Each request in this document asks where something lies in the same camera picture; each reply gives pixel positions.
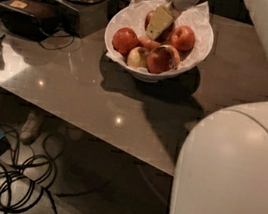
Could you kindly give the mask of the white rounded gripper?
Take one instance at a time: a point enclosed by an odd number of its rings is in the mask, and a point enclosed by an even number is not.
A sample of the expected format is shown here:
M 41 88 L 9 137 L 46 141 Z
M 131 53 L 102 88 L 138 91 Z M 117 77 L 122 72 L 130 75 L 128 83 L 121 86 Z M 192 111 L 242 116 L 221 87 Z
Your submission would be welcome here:
M 186 11 L 188 8 L 194 7 L 199 0 L 165 0 L 165 2 L 154 9 L 146 28 L 146 35 L 151 40 L 157 39 L 165 29 L 173 24 L 175 18 L 173 9 Z

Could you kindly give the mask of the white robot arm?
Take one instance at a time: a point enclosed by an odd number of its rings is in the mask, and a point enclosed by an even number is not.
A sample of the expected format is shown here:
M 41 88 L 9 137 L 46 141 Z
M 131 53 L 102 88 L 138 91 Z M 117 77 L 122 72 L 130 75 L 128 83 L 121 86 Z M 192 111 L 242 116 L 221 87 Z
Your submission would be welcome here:
M 244 0 L 268 59 L 268 0 Z M 170 214 L 268 214 L 268 102 L 200 121 L 177 158 Z

